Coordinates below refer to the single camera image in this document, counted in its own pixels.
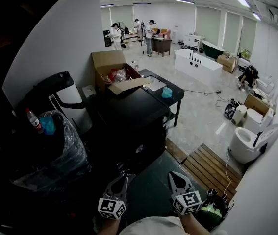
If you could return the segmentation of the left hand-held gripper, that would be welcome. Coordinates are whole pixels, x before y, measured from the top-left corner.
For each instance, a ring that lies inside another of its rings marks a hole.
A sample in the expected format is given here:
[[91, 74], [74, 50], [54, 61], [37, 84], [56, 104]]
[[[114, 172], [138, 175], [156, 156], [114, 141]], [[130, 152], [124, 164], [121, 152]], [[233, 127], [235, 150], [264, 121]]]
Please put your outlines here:
[[102, 217], [119, 220], [125, 213], [128, 182], [128, 175], [124, 175], [115, 178], [107, 185], [98, 203], [98, 212]]

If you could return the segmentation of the pink sofa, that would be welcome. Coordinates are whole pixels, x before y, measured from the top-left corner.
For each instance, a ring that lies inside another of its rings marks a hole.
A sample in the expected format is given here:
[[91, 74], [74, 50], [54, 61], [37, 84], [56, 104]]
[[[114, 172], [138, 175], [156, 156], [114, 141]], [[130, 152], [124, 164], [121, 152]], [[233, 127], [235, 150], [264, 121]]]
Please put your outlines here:
[[171, 30], [167, 29], [161, 29], [159, 30], [159, 34], [157, 35], [158, 37], [165, 38], [165, 39], [170, 39], [171, 38]]

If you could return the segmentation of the plain white toilet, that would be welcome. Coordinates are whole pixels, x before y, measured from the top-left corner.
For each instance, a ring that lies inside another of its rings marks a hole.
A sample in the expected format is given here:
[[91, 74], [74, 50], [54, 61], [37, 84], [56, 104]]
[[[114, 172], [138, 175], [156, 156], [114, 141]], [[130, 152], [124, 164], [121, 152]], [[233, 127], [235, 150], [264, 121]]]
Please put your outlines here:
[[258, 113], [256, 110], [252, 108], [248, 108], [246, 112], [246, 118], [242, 127], [257, 134], [263, 131], [263, 128], [261, 127], [262, 120], [262, 114]]

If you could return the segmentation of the black sink table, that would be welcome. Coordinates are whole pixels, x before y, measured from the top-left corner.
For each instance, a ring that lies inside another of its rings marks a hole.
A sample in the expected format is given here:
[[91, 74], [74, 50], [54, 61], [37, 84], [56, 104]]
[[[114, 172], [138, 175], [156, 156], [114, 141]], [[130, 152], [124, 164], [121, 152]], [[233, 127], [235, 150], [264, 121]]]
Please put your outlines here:
[[170, 120], [174, 120], [174, 127], [176, 127], [181, 107], [181, 101], [184, 98], [184, 89], [178, 87], [177, 85], [173, 84], [172, 82], [166, 80], [165, 78], [153, 73], [152, 71], [148, 69], [143, 69], [138, 71], [138, 73], [141, 75], [142, 78], [146, 78], [148, 76], [154, 76], [158, 79], [160, 79], [162, 82], [166, 84], [166, 87], [170, 88], [173, 91], [172, 98], [162, 98], [162, 91], [163, 89], [159, 89], [157, 91], [151, 91], [149, 89], [146, 90], [150, 95], [152, 95], [157, 100], [161, 101], [168, 107], [171, 107], [172, 105], [177, 103], [177, 109], [176, 112], [171, 112], [171, 118]]

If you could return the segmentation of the white vanity cabinet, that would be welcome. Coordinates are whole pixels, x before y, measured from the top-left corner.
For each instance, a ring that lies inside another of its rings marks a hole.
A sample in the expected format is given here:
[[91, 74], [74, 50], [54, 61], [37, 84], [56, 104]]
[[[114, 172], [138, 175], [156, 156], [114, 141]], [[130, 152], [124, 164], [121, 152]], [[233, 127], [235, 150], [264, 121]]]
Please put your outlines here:
[[199, 51], [202, 48], [202, 41], [205, 40], [204, 36], [197, 36], [192, 34], [186, 34], [183, 38], [183, 43], [192, 49]]

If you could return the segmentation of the red label water bottle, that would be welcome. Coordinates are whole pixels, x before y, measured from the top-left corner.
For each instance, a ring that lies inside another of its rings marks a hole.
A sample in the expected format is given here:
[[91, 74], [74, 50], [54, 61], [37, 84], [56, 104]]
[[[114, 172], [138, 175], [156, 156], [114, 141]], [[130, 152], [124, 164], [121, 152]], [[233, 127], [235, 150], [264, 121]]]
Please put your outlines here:
[[35, 128], [35, 130], [38, 132], [38, 134], [43, 133], [44, 130], [43, 130], [43, 127], [42, 127], [38, 117], [29, 108], [26, 108], [25, 111], [26, 111], [26, 115], [27, 115], [29, 122]]

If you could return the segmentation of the brown wooden board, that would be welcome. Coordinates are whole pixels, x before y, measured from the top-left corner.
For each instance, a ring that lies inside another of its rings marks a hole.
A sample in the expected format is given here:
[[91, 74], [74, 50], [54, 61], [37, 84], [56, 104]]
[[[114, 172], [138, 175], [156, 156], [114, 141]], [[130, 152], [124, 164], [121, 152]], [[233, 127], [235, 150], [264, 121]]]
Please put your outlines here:
[[166, 150], [170, 155], [180, 164], [183, 164], [187, 159], [187, 154], [185, 154], [177, 145], [175, 145], [169, 138], [166, 139]]

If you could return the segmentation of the brown wooden desk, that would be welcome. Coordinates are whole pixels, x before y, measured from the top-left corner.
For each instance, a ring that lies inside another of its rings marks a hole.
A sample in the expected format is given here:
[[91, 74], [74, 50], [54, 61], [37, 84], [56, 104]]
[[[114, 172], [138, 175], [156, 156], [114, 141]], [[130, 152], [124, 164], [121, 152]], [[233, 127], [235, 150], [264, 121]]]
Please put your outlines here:
[[171, 54], [171, 39], [165, 39], [161, 37], [152, 37], [152, 52], [162, 54], [165, 53]]

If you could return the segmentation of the black standing fan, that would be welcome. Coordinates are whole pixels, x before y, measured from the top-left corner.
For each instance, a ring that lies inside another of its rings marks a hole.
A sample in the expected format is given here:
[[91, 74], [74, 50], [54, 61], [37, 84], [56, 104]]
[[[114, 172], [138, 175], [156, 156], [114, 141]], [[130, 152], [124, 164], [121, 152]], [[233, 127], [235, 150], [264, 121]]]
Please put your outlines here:
[[123, 49], [126, 49], [126, 45], [129, 44], [130, 41], [130, 34], [129, 29], [126, 27], [126, 25], [123, 22], [117, 22], [119, 30], [121, 30], [121, 47]]

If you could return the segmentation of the plastic-wrapped black appliance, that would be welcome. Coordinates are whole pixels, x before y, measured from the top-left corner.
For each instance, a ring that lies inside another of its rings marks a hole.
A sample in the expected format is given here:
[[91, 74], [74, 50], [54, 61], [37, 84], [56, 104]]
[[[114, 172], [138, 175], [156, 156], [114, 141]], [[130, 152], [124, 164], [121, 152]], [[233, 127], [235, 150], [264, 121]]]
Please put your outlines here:
[[51, 116], [55, 134], [39, 135], [31, 165], [25, 167], [12, 183], [32, 192], [62, 191], [92, 170], [88, 150], [78, 132], [59, 111], [47, 111], [40, 118]]

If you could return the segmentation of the black cabinet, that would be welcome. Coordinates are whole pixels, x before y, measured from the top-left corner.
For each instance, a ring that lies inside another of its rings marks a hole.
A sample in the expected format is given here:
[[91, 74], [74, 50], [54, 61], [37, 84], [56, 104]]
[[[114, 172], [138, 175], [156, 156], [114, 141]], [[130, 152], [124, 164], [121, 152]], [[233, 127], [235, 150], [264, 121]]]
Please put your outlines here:
[[104, 30], [103, 36], [105, 47], [110, 47], [112, 45], [110, 30]]

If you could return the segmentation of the wooden slat platform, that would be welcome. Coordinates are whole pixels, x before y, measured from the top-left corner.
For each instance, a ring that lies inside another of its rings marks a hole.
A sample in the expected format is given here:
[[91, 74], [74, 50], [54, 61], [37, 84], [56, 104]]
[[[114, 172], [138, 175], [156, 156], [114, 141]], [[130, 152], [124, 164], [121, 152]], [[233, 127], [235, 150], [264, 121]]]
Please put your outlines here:
[[206, 190], [215, 189], [232, 200], [242, 176], [205, 144], [200, 145], [183, 161], [182, 166]]

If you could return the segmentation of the dark grey washing machine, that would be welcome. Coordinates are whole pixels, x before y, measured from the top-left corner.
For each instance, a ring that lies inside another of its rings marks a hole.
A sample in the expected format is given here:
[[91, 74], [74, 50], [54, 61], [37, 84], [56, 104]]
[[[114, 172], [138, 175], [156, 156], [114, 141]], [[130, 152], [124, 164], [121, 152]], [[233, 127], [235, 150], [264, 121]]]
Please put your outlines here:
[[94, 164], [109, 174], [139, 174], [165, 150], [170, 109], [142, 88], [93, 97], [87, 144]]

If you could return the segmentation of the white bathtub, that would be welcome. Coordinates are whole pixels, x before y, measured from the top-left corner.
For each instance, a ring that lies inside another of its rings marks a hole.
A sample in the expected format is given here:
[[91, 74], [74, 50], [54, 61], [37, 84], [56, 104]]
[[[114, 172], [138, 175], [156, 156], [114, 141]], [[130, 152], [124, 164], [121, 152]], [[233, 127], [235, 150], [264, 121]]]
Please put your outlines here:
[[221, 78], [222, 65], [189, 49], [175, 52], [175, 69], [207, 85], [216, 85]]

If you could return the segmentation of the small white bin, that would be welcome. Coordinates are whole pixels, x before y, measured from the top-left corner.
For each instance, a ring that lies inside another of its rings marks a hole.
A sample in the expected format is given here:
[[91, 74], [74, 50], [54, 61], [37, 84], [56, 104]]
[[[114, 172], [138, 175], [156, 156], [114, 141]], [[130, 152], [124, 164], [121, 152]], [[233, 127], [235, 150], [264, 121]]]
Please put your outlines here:
[[247, 107], [245, 105], [237, 106], [236, 111], [231, 119], [231, 122], [234, 125], [238, 125], [242, 120], [242, 118], [244, 117], [244, 115], [246, 114], [246, 111], [247, 111]]

